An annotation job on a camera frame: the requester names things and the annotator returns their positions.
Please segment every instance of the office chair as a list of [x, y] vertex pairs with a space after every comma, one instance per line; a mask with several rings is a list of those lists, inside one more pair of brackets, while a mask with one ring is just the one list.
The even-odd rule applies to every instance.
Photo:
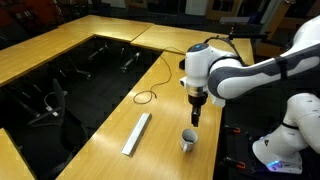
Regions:
[[0, 24], [0, 36], [0, 40], [4, 44], [3, 48], [30, 39], [27, 31], [16, 21], [11, 21], [8, 24]]
[[130, 59], [128, 61], [125, 62], [125, 64], [123, 66], [120, 67], [120, 70], [123, 73], [128, 72], [129, 68], [133, 65], [137, 65], [139, 63], [139, 57], [141, 56], [141, 52], [138, 49], [133, 49], [132, 47], [129, 47], [130, 50]]
[[[3, 46], [0, 46], [0, 50], [1, 50], [1, 48], [7, 48], [7, 47], [10, 47], [15, 44], [14, 42], [9, 41], [5, 37], [0, 36], [0, 45], [1, 45], [1, 42], [5, 42], [5, 44]], [[22, 82], [23, 85], [30, 86], [30, 87], [34, 88], [39, 93], [42, 92], [42, 89], [39, 88], [38, 85], [36, 85], [34, 82], [32, 82], [32, 80], [30, 80], [26, 76], [22, 76], [22, 77], [18, 78], [18, 80], [20, 82]], [[21, 98], [18, 97], [20, 95], [24, 98], [31, 99], [31, 96], [25, 90], [20, 89], [19, 87], [17, 87], [16, 85], [13, 85], [13, 83], [11, 83], [11, 84], [8, 84], [5, 87], [3, 87], [3, 91], [6, 94], [8, 94], [15, 102], [17, 102], [19, 105], [21, 105], [21, 107], [23, 107], [26, 111], [28, 111], [34, 117], [37, 117], [38, 115], [40, 115], [36, 110], [29, 107]]]
[[152, 22], [153, 15], [148, 12], [148, 8], [128, 5], [128, 19], [134, 21]]
[[94, 11], [89, 11], [90, 14], [110, 17], [111, 16], [111, 4], [103, 3], [101, 0], [92, 0], [92, 6]]
[[88, 14], [88, 1], [75, 0], [56, 0], [48, 3], [53, 10], [56, 23], [63, 24]]
[[36, 10], [32, 7], [18, 4], [15, 8], [7, 8], [6, 10], [31, 36], [36, 36], [50, 30], [49, 27], [42, 23]]
[[57, 106], [28, 122], [22, 147], [22, 154], [39, 179], [54, 179], [88, 140], [86, 128], [66, 109], [56, 79], [53, 89]]
[[12, 46], [13, 43], [8, 41], [5, 37], [0, 36], [0, 50], [5, 49], [7, 47]]

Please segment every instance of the wooden table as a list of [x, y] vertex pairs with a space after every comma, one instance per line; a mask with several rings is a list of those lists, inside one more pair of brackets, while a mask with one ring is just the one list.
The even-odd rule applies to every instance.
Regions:
[[[209, 37], [217, 35], [220, 37], [227, 36], [224, 34], [153, 25], [133, 40], [131, 45], [147, 49], [165, 50], [185, 54], [191, 46], [202, 43]], [[232, 42], [235, 44], [238, 51], [241, 52], [241, 57], [245, 60], [251, 60], [250, 63], [253, 64], [253, 53], [250, 39], [234, 39]], [[210, 40], [209, 44], [221, 50], [234, 52], [230, 45], [220, 40]]]
[[0, 129], [0, 147], [0, 179], [35, 179], [4, 129]]
[[152, 23], [88, 15], [59, 26], [70, 31], [88, 32], [98, 37], [131, 42]]
[[94, 35], [56, 29], [0, 51], [0, 87], [82, 44]]
[[[169, 77], [165, 62], [159, 58], [117, 106], [88, 143], [59, 175], [58, 179], [212, 179], [222, 109], [208, 99], [202, 106], [199, 127], [191, 124], [191, 105], [179, 84], [185, 72], [178, 67], [183, 55], [164, 52], [172, 78], [157, 86], [157, 99], [145, 105], [133, 97]], [[150, 94], [138, 96], [147, 100]], [[121, 153], [132, 128], [142, 113], [152, 119], [133, 155]], [[199, 140], [192, 152], [183, 153], [179, 145], [184, 129], [194, 129]]]

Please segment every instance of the wire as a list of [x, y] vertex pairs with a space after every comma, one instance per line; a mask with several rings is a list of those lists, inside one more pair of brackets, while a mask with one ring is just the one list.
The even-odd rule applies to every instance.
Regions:
[[47, 107], [50, 107], [49, 104], [47, 103], [47, 98], [48, 98], [48, 96], [50, 96], [50, 95], [52, 95], [52, 94], [54, 94], [54, 93], [55, 93], [55, 92], [51, 92], [51, 93], [47, 94], [47, 95], [43, 98], [43, 102], [44, 102], [44, 104], [45, 104]]
[[[175, 48], [175, 47], [172, 47], [172, 46], [166, 47], [166, 48], [164, 48], [163, 50], [165, 51], [165, 50], [167, 50], [167, 49], [169, 49], [169, 48], [172, 48], [172, 49], [177, 50], [178, 52], [184, 53], [183, 51], [180, 51], [179, 49], [177, 49], [177, 48]], [[134, 97], [133, 97], [133, 102], [134, 102], [134, 103], [136, 103], [136, 104], [147, 104], [147, 103], [149, 103], [149, 102], [152, 100], [153, 96], [157, 99], [157, 94], [153, 91], [153, 89], [154, 89], [155, 87], [157, 87], [157, 86], [164, 85], [164, 84], [168, 83], [168, 82], [171, 80], [171, 77], [172, 77], [171, 68], [170, 68], [170, 66], [169, 66], [169, 64], [168, 64], [168, 62], [166, 61], [165, 58], [163, 58], [161, 55], [160, 55], [160, 58], [165, 62], [165, 64], [166, 64], [167, 67], [168, 67], [168, 70], [169, 70], [169, 77], [168, 77], [168, 79], [167, 79], [166, 81], [164, 81], [164, 82], [160, 82], [160, 83], [156, 83], [156, 84], [152, 85], [149, 90], [144, 90], [144, 91], [138, 92], [138, 93], [137, 93], [136, 95], [134, 95]], [[139, 95], [144, 94], [144, 93], [150, 93], [150, 98], [149, 98], [147, 101], [143, 101], [143, 102], [137, 101], [136, 98], [137, 98]]]
[[219, 35], [217, 35], [217, 36], [215, 36], [215, 37], [213, 36], [213, 37], [210, 37], [210, 38], [206, 39], [206, 40], [204, 41], [204, 43], [208, 43], [211, 39], [221, 40], [221, 41], [229, 44], [230, 47], [234, 50], [234, 52], [235, 52], [235, 53], [237, 54], [237, 56], [239, 57], [240, 63], [241, 63], [243, 66], [248, 66], [248, 65], [242, 60], [242, 58], [241, 58], [241, 56], [240, 56], [240, 54], [239, 54], [236, 46], [231, 42], [231, 40], [230, 40], [229, 38], [221, 38], [221, 37], [219, 37]]

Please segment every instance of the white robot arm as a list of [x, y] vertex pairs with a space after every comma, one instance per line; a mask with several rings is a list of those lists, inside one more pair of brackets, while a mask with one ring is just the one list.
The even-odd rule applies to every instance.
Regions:
[[226, 99], [237, 98], [255, 87], [320, 68], [320, 16], [297, 31], [292, 48], [278, 57], [243, 66], [239, 57], [206, 43], [189, 48], [185, 57], [186, 77], [180, 80], [193, 105], [192, 124], [198, 125], [201, 106], [210, 95], [223, 107]]
[[[180, 83], [192, 104], [192, 124], [198, 126], [201, 106], [211, 96], [223, 107], [225, 100], [237, 98], [255, 87], [285, 80], [290, 76], [320, 69], [320, 16], [297, 31], [292, 48], [279, 57], [244, 66], [231, 52], [208, 44], [189, 48], [185, 58], [186, 77]], [[300, 174], [299, 151], [310, 145], [320, 153], [320, 100], [312, 94], [298, 94], [288, 100], [282, 125], [256, 141], [253, 151], [270, 171]]]

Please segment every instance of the blue light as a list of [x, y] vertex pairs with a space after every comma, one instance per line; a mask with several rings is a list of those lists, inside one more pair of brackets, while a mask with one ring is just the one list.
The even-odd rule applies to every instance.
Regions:
[[273, 166], [273, 165], [278, 164], [278, 163], [279, 163], [279, 161], [273, 161], [273, 162], [267, 164], [267, 166], [270, 167], [270, 166]]

